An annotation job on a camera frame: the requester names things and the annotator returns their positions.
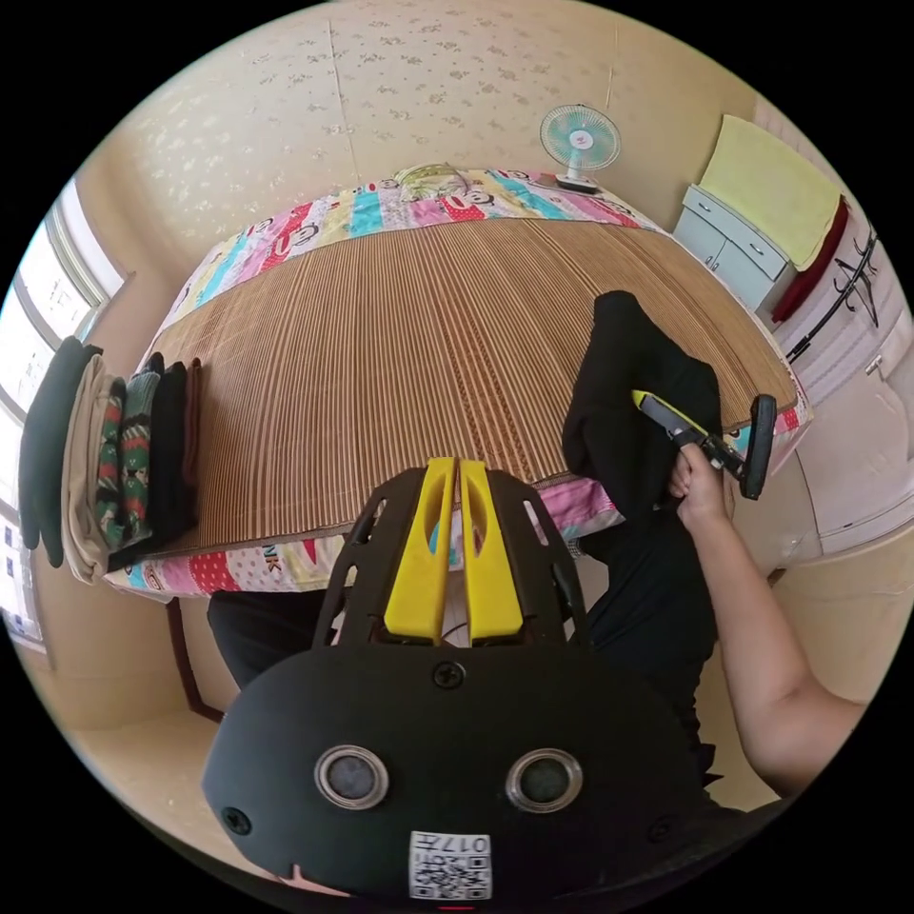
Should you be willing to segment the person's right hand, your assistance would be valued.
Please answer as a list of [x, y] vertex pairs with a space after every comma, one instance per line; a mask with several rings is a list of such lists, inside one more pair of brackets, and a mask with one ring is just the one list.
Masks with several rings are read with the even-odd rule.
[[669, 492], [678, 501], [678, 515], [689, 533], [701, 533], [732, 521], [733, 509], [722, 473], [698, 445], [686, 444], [679, 450]]

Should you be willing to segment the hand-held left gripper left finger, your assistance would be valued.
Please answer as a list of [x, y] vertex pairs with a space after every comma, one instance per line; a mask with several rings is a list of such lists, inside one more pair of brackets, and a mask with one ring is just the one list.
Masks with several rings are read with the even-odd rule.
[[429, 461], [393, 579], [384, 623], [395, 637], [440, 637], [447, 594], [456, 460]]

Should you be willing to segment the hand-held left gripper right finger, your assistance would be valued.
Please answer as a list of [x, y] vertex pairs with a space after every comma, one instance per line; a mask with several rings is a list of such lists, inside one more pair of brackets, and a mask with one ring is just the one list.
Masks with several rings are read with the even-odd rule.
[[488, 471], [462, 460], [459, 475], [468, 637], [512, 638], [523, 616]]

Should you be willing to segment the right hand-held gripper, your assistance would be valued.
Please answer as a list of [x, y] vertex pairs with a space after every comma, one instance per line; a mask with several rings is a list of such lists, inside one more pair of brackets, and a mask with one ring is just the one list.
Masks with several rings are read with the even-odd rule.
[[657, 395], [633, 389], [632, 401], [637, 409], [658, 425], [678, 447], [695, 445], [717, 469], [722, 469], [738, 483], [746, 478], [747, 458], [723, 437], [708, 433], [695, 421]]

